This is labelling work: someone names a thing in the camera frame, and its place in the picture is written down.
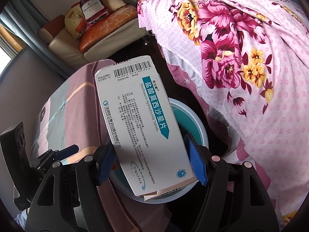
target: dark floor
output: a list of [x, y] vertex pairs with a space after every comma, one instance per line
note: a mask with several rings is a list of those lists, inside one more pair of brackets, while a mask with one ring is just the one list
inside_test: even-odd
[[[174, 79], [167, 68], [166, 62], [161, 56], [155, 38], [151, 37], [147, 39], [150, 41], [148, 45], [144, 45], [144, 40], [140, 39], [116, 52], [110, 57], [110, 59], [115, 62], [122, 62], [141, 55], [151, 56], [163, 82], [167, 96], [186, 104], [199, 116], [208, 135], [209, 150], [212, 154], [223, 155], [227, 149], [227, 145], [218, 139], [210, 129], [203, 110], [195, 96], [190, 90], [181, 87], [174, 82]], [[181, 231], [188, 232], [192, 229], [205, 194], [206, 188], [200, 183], [197, 183], [189, 193], [175, 201], [167, 203], [169, 210], [172, 212], [171, 222], [179, 227]]]

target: window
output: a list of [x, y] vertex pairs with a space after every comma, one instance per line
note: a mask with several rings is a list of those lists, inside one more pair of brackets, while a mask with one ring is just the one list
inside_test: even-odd
[[2, 48], [0, 48], [0, 74], [2, 73], [2, 71], [7, 66], [10, 60], [11, 57]]

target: orange cushion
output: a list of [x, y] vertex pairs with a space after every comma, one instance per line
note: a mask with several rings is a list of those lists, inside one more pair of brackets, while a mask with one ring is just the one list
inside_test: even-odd
[[80, 52], [86, 52], [98, 41], [113, 33], [125, 23], [137, 18], [137, 9], [132, 5], [126, 5], [111, 13], [94, 26], [91, 26], [81, 37]]
[[57, 16], [43, 26], [54, 38], [64, 28], [64, 15]]

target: bottle label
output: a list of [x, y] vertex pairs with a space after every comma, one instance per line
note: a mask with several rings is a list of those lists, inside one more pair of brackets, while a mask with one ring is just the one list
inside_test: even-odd
[[89, 0], [81, 7], [81, 10], [84, 13], [86, 20], [101, 11], [102, 9], [104, 9], [104, 6], [99, 0]]

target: bed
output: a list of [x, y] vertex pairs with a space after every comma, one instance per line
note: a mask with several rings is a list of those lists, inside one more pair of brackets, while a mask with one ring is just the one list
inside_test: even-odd
[[302, 8], [290, 0], [140, 0], [138, 18], [176, 83], [192, 91], [229, 145], [223, 158], [254, 165], [286, 225], [309, 190]]

